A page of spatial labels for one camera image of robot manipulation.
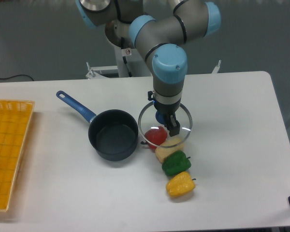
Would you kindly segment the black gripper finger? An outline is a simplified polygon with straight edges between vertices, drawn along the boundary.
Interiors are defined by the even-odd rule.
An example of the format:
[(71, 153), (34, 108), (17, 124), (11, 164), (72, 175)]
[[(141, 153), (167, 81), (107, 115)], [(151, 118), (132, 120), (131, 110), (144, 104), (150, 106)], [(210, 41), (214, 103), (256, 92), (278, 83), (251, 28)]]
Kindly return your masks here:
[(169, 118), (169, 135), (176, 136), (179, 133), (180, 133), (180, 123), (176, 119), (175, 114), (173, 114)]

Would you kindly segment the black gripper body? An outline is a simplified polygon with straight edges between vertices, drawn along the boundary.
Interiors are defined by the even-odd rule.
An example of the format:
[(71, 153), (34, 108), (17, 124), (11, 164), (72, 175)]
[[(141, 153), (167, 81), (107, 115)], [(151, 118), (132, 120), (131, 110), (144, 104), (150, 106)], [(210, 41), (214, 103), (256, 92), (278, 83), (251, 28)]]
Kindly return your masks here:
[(153, 101), (156, 108), (155, 118), (158, 122), (165, 122), (165, 118), (169, 118), (175, 114), (180, 106), (181, 93), (179, 92), (175, 96), (162, 96), (156, 91), (148, 91), (147, 98), (149, 101)]

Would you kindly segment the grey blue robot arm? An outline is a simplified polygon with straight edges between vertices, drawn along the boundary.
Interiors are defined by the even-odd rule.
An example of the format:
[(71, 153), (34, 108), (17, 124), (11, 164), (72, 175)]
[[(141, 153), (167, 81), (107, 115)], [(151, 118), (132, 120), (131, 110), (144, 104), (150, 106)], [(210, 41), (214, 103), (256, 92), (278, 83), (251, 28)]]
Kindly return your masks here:
[(171, 136), (178, 135), (175, 113), (188, 70), (182, 45), (219, 30), (219, 8), (213, 2), (171, 0), (172, 16), (157, 21), (144, 12), (141, 0), (78, 0), (76, 5), (89, 27), (113, 24), (114, 45), (138, 51), (153, 76), (148, 99), (157, 110), (156, 120)]

